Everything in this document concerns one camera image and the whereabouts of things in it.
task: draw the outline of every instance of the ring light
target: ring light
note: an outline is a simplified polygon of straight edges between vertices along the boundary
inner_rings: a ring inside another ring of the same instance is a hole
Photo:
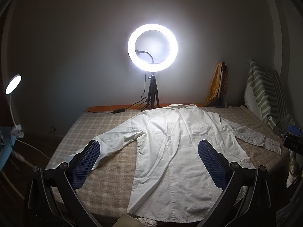
[[[141,60],[135,52],[135,44],[136,44],[138,37],[142,33],[146,32],[146,31],[150,31],[150,30],[155,30],[155,31],[159,31],[159,32],[163,33],[169,40],[169,44],[170,44],[169,56],[163,62],[161,62],[159,64],[149,64],[148,62]],[[138,29],[136,29],[131,34],[131,36],[128,40],[127,49],[128,49],[129,57],[131,58],[132,62],[137,67],[139,67],[140,69],[142,69],[144,71],[148,71],[148,72],[158,72],[158,71],[166,69],[174,62],[174,60],[177,56],[177,52],[178,52],[178,44],[177,44],[177,40],[176,40],[175,36],[173,35],[173,33],[166,27],[158,25],[158,24],[147,24],[147,25],[140,26]]]

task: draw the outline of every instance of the white cord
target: white cord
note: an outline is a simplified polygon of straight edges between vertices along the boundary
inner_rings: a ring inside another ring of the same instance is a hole
[[[15,120],[14,120],[14,116],[13,116],[13,112],[12,112],[12,103],[11,103],[11,99],[12,99],[12,94],[9,96],[9,109],[11,111],[11,116],[12,116],[12,119],[13,119],[13,123],[15,125],[15,127],[17,126],[16,123],[15,123]]]
[[[13,138],[13,139],[15,139],[15,140],[17,140],[17,141],[19,141],[19,142],[22,142],[22,143],[24,143],[24,144],[26,144],[26,145],[28,145],[28,146],[30,146],[30,147],[36,149],[36,150],[39,151],[41,154],[43,154],[46,158],[51,159],[50,157],[47,157],[43,152],[41,152],[39,149],[35,148],[34,146],[32,146],[32,145],[30,145],[30,144],[28,144],[28,143],[26,143],[26,142],[23,142],[23,141],[21,141],[21,140],[19,140],[19,139],[16,139],[16,138]]]

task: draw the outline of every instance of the shirt sleeve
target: shirt sleeve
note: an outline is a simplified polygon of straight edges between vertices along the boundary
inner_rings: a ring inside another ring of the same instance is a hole
[[[242,141],[248,142],[259,147],[263,147],[269,151],[273,151],[281,155],[281,147],[277,141],[265,137],[265,135],[254,131],[246,126],[233,123],[222,117],[220,117],[220,121],[223,130],[230,129],[234,133],[235,137],[241,139]]]
[[[100,155],[96,160],[92,170],[96,169],[100,160],[120,149],[127,144],[135,141],[138,137],[142,136],[146,132],[146,126],[148,122],[148,113],[141,112],[136,116],[126,120],[122,124],[118,125],[114,129],[107,131],[101,135],[95,136],[93,140],[96,140],[100,144]],[[86,146],[77,150],[75,154],[69,155],[64,162],[69,163],[72,158],[83,151]]]

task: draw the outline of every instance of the mattress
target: mattress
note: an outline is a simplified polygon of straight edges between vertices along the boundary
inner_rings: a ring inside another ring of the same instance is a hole
[[[244,106],[228,108],[202,108],[220,114],[223,118],[247,126],[281,143],[270,128]],[[127,110],[118,114],[84,112],[73,124],[59,144],[46,169],[60,164],[65,158],[86,145],[93,137],[113,129],[140,110]],[[237,139],[255,167],[264,165],[269,174],[288,163],[289,151],[281,146],[281,155]],[[102,159],[77,194],[86,208],[99,222],[115,222],[126,213],[136,166],[137,142],[132,142],[120,151]],[[62,203],[58,190],[53,188],[55,198]]]

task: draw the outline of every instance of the screw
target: screw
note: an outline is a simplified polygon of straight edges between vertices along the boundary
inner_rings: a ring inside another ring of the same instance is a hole
[[[231,162],[230,165],[231,165],[232,168],[238,168],[239,167],[239,164],[237,162]]]
[[[33,172],[37,172],[37,171],[39,171],[39,167],[38,166],[35,166],[34,168],[33,168]]]
[[[266,167],[265,166],[259,166],[259,169],[261,170],[261,171],[266,171]]]
[[[66,162],[63,162],[63,163],[61,163],[60,165],[59,165],[59,167],[61,168],[61,169],[65,169],[65,168],[67,168],[67,163]]]

